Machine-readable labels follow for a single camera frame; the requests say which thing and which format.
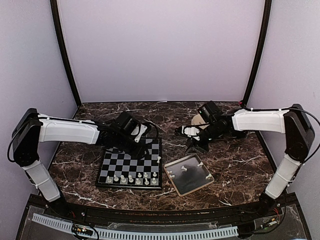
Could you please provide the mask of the white king chess piece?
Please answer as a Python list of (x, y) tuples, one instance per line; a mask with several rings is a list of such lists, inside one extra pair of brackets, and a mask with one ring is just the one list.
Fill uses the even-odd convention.
[(122, 182), (122, 183), (125, 183), (125, 182), (126, 182), (126, 178), (125, 178), (124, 175), (121, 175), (121, 176), (120, 176), (120, 179), (121, 179), (121, 182)]

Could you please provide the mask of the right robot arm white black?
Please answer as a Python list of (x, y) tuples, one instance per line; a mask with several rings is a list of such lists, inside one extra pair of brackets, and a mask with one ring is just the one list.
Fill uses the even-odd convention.
[(301, 167), (319, 150), (313, 148), (317, 131), (312, 122), (320, 121), (297, 103), (283, 108), (241, 107), (222, 111), (210, 101), (198, 109), (198, 115), (201, 123), (184, 125), (179, 130), (197, 147), (206, 146), (227, 133), (240, 136), (259, 132), (272, 158), (283, 157), (276, 161), (276, 171), (264, 190), (267, 197), (255, 205), (255, 213), (260, 217), (274, 210), (273, 200), (295, 181)]

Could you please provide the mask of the black grey chessboard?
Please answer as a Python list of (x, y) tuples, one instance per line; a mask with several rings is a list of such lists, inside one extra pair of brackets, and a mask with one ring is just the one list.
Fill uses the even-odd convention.
[[(129, 154), (113, 147), (104, 151), (104, 158), (100, 163), (95, 186), (98, 188), (131, 188), (141, 190), (162, 189), (162, 159), (157, 163), (157, 157), (162, 158), (162, 139), (142, 138), (141, 143), (148, 146), (148, 154), (142, 159), (134, 159)], [(136, 185), (138, 173), (142, 174), (141, 185)], [(145, 185), (144, 173), (148, 173), (149, 185)], [(118, 182), (114, 182), (114, 175), (118, 177)], [(126, 182), (121, 182), (121, 175), (124, 175)], [(128, 176), (132, 175), (133, 182), (130, 183)], [(107, 183), (107, 176), (112, 179)], [(152, 184), (152, 178), (156, 178), (157, 183)]]

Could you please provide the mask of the white knight chess piece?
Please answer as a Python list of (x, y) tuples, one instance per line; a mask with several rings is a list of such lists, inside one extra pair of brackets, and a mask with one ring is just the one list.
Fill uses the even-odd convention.
[(149, 185), (150, 184), (149, 178), (147, 178), (147, 177), (144, 178), (144, 184), (145, 185)]

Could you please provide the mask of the white queen chess piece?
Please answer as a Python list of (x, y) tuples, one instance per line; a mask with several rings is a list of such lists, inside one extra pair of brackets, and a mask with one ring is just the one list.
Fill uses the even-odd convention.
[(128, 181), (129, 181), (130, 183), (132, 183), (132, 182), (134, 181), (132, 175), (129, 175), (129, 176), (128, 176)]

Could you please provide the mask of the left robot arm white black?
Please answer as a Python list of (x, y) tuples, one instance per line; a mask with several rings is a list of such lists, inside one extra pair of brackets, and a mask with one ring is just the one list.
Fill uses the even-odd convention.
[(115, 147), (141, 159), (147, 151), (141, 138), (147, 132), (148, 126), (126, 111), (116, 119), (99, 121), (53, 117), (29, 108), (12, 132), (7, 159), (24, 170), (58, 217), (67, 218), (71, 208), (62, 200), (63, 193), (42, 163), (39, 146), (57, 147), (59, 143), (67, 142)]

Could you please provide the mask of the white bishop chess piece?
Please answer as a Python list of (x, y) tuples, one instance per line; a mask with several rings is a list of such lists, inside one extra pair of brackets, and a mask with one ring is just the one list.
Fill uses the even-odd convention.
[(136, 185), (141, 185), (141, 179), (140, 178), (136, 178), (135, 179), (135, 184)]

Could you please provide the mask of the white rook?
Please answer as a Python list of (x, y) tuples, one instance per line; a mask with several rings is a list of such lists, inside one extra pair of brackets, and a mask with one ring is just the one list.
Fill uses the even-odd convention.
[(152, 178), (151, 183), (155, 185), (157, 183), (157, 179), (155, 177)]

